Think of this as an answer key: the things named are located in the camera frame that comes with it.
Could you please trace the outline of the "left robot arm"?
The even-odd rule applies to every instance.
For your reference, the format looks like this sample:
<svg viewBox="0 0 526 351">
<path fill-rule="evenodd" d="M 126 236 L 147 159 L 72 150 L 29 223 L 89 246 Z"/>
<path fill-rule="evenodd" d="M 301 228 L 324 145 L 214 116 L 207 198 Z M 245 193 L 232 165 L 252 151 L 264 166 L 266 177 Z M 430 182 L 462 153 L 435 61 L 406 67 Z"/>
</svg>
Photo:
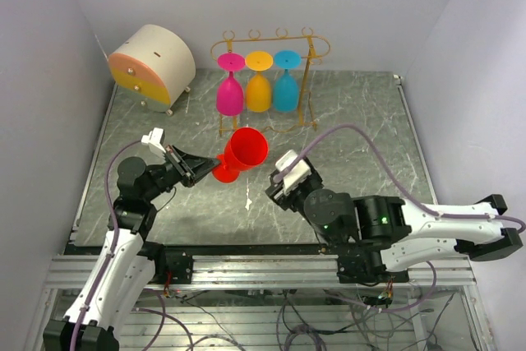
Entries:
<svg viewBox="0 0 526 351">
<path fill-rule="evenodd" d="M 195 186 L 220 164 L 172 145 L 157 145 L 162 164 L 136 156 L 118 165 L 117 199 L 110 199 L 108 231 L 80 294 L 63 318 L 43 333 L 47 350 L 117 350 L 118 333 L 143 288 L 167 274 L 164 246 L 149 242 L 157 210 L 154 199 L 177 184 Z"/>
</svg>

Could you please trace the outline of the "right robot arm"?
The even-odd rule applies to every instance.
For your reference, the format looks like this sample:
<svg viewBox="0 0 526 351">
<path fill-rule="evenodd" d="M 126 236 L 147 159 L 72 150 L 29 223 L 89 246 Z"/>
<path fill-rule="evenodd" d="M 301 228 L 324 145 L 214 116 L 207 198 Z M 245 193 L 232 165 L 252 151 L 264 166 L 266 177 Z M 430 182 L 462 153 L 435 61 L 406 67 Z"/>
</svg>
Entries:
<svg viewBox="0 0 526 351">
<path fill-rule="evenodd" d="M 497 261 L 523 247 L 519 230 L 507 227 L 502 196 L 467 206 L 427 205 L 398 196 L 352 197 L 325 187 L 308 159 L 290 150 L 275 162 L 266 195 L 282 210 L 300 214 L 323 246 L 347 249 L 345 282 L 376 283 L 425 261 L 466 256 Z"/>
</svg>

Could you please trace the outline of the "blue wine glass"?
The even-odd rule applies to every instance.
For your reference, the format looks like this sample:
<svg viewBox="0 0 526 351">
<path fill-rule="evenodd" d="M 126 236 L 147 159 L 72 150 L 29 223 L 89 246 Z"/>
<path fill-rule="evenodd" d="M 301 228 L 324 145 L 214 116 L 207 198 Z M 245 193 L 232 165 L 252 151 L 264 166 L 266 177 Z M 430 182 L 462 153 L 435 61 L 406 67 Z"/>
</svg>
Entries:
<svg viewBox="0 0 526 351">
<path fill-rule="evenodd" d="M 273 106 L 277 111 L 292 112 L 298 106 L 299 88 L 290 71 L 301 64 L 302 58 L 293 50 L 279 51 L 274 56 L 275 66 L 284 70 L 283 75 L 275 82 L 273 89 Z"/>
</svg>

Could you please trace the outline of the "red wine glass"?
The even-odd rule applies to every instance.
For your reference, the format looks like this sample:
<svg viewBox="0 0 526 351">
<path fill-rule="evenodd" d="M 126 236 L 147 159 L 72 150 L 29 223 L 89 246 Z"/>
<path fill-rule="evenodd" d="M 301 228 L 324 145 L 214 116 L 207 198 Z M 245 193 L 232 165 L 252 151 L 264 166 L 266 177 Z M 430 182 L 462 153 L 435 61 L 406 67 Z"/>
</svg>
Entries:
<svg viewBox="0 0 526 351">
<path fill-rule="evenodd" d="M 255 128 L 241 127 L 231 135 L 223 154 L 217 156 L 220 164 L 212 174 L 219 182 L 234 182 L 241 172 L 264 163 L 268 154 L 265 136 Z"/>
</svg>

